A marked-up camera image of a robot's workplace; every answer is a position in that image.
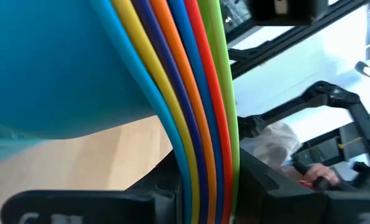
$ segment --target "black frame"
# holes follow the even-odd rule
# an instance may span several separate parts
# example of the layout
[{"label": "black frame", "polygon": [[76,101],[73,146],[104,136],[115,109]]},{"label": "black frame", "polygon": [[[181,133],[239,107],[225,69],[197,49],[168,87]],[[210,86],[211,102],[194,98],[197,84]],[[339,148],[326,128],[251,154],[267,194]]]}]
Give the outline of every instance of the black frame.
[{"label": "black frame", "polygon": [[[308,87],[300,96],[277,106],[263,114],[251,115],[246,118],[238,118],[239,135],[244,133],[259,133],[266,126],[286,118],[306,108],[329,106],[343,108],[349,111],[354,120],[356,131],[363,137],[363,144],[370,156],[370,116],[363,106],[360,97],[352,92],[346,91],[339,86],[328,82],[319,81]],[[343,152],[343,159],[349,159],[347,151]]]},{"label": "black frame", "polygon": [[[231,65],[232,79],[240,77],[258,65],[281,54],[285,50],[300,43],[313,34],[316,34],[368,2],[368,0],[340,0],[330,5],[326,15],[311,26],[294,27],[286,33],[276,37],[274,40],[265,42],[254,49],[240,50],[240,52],[239,50],[234,51],[233,49],[229,49],[229,58],[231,60],[238,60]],[[245,23],[246,24],[243,26],[240,25],[237,27],[238,29],[235,28],[226,34],[228,42],[234,39],[234,35],[241,35],[241,32],[246,32],[246,28],[253,26],[251,21]],[[239,54],[241,53],[242,60],[239,60]]]}]

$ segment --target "black metal bar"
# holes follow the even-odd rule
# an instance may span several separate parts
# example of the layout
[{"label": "black metal bar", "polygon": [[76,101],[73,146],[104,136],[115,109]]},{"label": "black metal bar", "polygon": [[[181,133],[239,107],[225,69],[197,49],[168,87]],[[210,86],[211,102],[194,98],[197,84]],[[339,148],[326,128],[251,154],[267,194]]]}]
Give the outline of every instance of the black metal bar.
[{"label": "black metal bar", "polygon": [[370,115],[362,104],[351,105],[348,108],[354,124],[364,140],[370,142]]},{"label": "black metal bar", "polygon": [[326,98],[326,95],[320,95],[311,100],[305,100],[303,97],[294,98],[283,105],[261,114],[261,118],[266,122],[266,125],[270,125],[306,108],[323,106],[325,105],[324,102],[327,102]]},{"label": "black metal bar", "polygon": [[237,62],[247,60],[249,58],[248,50],[229,49],[229,59]]},{"label": "black metal bar", "polygon": [[327,15],[311,26],[300,26],[290,29],[286,33],[278,36],[271,41],[272,44],[259,47],[259,52],[253,54],[246,61],[232,64],[233,79],[240,77],[242,74],[250,71],[267,60],[281,54],[283,51],[291,48],[306,38],[316,34],[342,17],[357,10],[365,5],[368,0],[340,0],[328,9]]},{"label": "black metal bar", "polygon": [[255,26],[254,21],[252,21],[252,18],[247,19],[246,21],[240,23],[240,25],[233,28],[233,30],[226,33],[226,43],[232,42],[234,39],[236,39],[241,34],[247,32],[249,29],[253,28]]}]

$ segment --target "black machine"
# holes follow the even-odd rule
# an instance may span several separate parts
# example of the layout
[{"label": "black machine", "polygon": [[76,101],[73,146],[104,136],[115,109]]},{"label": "black machine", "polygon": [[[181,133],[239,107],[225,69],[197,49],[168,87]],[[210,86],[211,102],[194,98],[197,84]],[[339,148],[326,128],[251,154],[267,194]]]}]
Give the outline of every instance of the black machine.
[{"label": "black machine", "polygon": [[[229,51],[231,59],[237,60],[232,65],[234,78],[367,3],[340,0],[327,9],[327,1],[288,0],[287,13],[276,15],[261,13],[272,10],[272,5],[261,2],[269,1],[249,2],[256,24],[313,25],[294,28],[291,34],[284,35],[288,40],[283,40],[276,48],[272,43],[266,43],[262,49]],[[336,17],[332,14],[333,8],[339,13]],[[304,108],[323,105],[350,112],[354,130],[362,137],[363,144],[358,153],[366,152],[370,157],[370,117],[359,96],[327,82],[315,83],[299,97],[264,114],[239,118],[240,136],[256,136],[275,121]],[[348,154],[353,152],[335,151],[332,157],[335,160],[331,162],[346,160],[354,156]],[[309,162],[305,157],[299,154],[293,158],[294,166],[300,172],[307,170]],[[359,174],[351,182],[342,182],[333,188],[320,178],[313,183],[314,189],[308,189],[244,150],[241,150],[240,158],[236,223],[370,223],[370,167],[365,164],[355,164],[354,170]],[[3,205],[1,221],[3,224],[181,223],[181,184],[175,156],[171,152],[125,191],[33,190],[14,195]]]}]

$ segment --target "person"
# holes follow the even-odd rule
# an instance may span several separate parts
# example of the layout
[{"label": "person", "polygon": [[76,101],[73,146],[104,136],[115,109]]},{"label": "person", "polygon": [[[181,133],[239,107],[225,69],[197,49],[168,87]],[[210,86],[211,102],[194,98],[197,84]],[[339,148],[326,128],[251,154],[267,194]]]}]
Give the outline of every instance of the person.
[{"label": "person", "polygon": [[271,168],[278,170],[289,179],[312,187],[312,183],[316,179],[324,177],[329,180],[331,185],[336,185],[340,181],[336,172],[323,164],[312,164],[305,175],[300,174],[293,167],[287,166],[291,155],[301,146],[296,133],[282,121],[269,125],[254,138],[244,138],[240,141],[240,148]]}]

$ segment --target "wooden floor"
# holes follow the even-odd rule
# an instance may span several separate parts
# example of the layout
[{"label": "wooden floor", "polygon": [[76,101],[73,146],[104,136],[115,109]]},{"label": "wooden floor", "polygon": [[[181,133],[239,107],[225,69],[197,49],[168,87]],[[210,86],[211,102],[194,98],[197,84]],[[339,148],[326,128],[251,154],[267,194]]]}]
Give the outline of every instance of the wooden floor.
[{"label": "wooden floor", "polygon": [[126,189],[171,148],[156,116],[82,138],[46,141],[0,163],[0,208],[28,189]]}]

